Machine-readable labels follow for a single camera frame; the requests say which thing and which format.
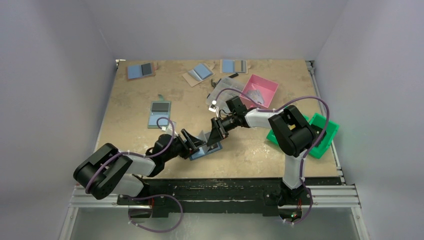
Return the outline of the beige open card holder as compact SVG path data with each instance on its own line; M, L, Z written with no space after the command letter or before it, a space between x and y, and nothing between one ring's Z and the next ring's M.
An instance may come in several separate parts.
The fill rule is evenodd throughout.
M221 59L220 72L222 74L247 74L251 66L244 59Z

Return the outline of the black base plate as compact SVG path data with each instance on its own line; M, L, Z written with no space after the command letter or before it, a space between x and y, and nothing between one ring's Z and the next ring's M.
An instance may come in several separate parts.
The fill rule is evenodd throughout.
M289 193L283 189L280 177L262 178L192 178L146 179L139 197L132 200L123 194L119 206L131 209L147 207L154 218L166 218L170 213L199 214L261 214L264 217L291 217L298 204L309 204L305 190Z

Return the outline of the green plastic tray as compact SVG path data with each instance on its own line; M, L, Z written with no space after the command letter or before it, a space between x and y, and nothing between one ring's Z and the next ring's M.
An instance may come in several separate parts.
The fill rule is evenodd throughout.
M268 141L270 141L271 143L273 143L273 144L275 144L275 145L278 145L277 138L276 138L276 136L275 136L275 134L274 134L274 132L273 132L273 130L272 130L272 129L268 132L268 134L267 134L267 136L266 136L266 139L267 139Z

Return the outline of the teal open card holder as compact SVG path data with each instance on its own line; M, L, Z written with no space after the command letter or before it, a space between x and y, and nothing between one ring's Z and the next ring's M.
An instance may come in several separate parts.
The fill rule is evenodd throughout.
M159 100L150 104L148 129L167 127L171 115L171 101L165 100L162 94L158 94Z

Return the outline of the green tray lid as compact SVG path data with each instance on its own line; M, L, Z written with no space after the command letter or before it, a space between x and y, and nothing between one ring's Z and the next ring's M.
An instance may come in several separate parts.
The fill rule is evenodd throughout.
M311 127L315 130L316 136L318 136L323 127L325 126L326 118L319 113L315 113L312 119L309 121ZM329 121L325 133L323 134L320 142L309 152L309 155L316 159L320 159L324 153L330 148L331 143L336 136L339 125L333 121Z

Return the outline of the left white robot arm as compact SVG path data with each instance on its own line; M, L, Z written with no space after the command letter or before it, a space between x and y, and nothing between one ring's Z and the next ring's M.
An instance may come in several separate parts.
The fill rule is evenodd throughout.
M74 170L73 178L85 188L86 194L97 200L121 194L142 205L148 201L149 191L141 177L157 176L166 162L176 157L187 159L206 143L185 129L180 134L161 134L144 154L119 151L106 143Z

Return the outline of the brown open card holder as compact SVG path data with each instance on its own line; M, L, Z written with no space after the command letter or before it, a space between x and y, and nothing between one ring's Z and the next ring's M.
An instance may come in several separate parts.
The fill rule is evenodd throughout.
M148 77L154 77L158 68L159 65L153 62L130 65L126 68L127 80L133 81Z

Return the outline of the cards in pink bin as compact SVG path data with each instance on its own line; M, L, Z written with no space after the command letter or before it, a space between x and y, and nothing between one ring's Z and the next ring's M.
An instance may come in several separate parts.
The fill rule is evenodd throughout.
M265 103L264 98L258 89L248 90L246 95L250 97L253 102L259 105L263 105Z

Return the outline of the pink plastic bin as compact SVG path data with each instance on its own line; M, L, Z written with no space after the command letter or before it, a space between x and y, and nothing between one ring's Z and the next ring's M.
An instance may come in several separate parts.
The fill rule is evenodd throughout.
M242 94L240 99L247 108L260 107L261 109L267 109L270 106L278 87L279 84L277 82L252 74L242 90L244 95ZM260 105L252 101L252 99L247 96L247 92L249 90L259 90L264 98L264 104Z

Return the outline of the clear plastic organizer box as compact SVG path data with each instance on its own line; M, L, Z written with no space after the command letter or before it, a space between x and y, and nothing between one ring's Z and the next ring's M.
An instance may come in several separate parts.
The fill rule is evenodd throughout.
M210 106L212 101L215 100L219 92L223 89L236 89L242 91L245 87L245 83L240 82L235 78L224 77L222 78L215 86L215 88L207 95L205 103ZM223 109L226 113L229 113L230 110L226 104L226 101L234 96L240 96L240 93L234 90L225 90L223 91L218 99L216 100L216 107L220 110Z

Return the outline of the tan open card holder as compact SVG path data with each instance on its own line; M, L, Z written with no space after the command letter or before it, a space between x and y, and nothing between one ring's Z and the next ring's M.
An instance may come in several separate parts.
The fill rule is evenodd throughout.
M206 63L199 63L193 69L185 72L182 77L189 84L190 87L194 87L203 81L214 76L213 69L215 64L207 65Z

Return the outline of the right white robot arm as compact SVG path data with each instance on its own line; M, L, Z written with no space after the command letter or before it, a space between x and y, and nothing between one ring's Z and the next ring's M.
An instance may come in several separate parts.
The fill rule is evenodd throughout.
M273 131L279 148L285 154L284 175L280 192L274 196L277 204L296 204L305 189L305 154L315 142L317 135L298 108L289 105L282 110L262 110L247 108L240 97L226 101L230 114L224 118L211 119L211 131L207 139L208 147L229 136L229 131L237 127L266 128Z

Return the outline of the blue card holder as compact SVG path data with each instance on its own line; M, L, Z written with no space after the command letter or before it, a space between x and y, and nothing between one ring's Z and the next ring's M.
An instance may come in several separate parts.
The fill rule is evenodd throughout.
M197 136L197 138L206 142L209 139L210 133L211 133L210 131L209 132L204 132L202 130L199 133L199 135ZM199 148L199 151L197 151L196 153L194 153L193 155L191 155L189 157L189 159L191 161L194 161L194 160L200 159L202 157L205 157L207 155L213 154L213 153L215 153L217 151L220 151L222 149L223 149L223 147L222 147L222 145L221 145L220 142L215 143L214 145L211 145L211 146L203 145L203 146L201 146Z

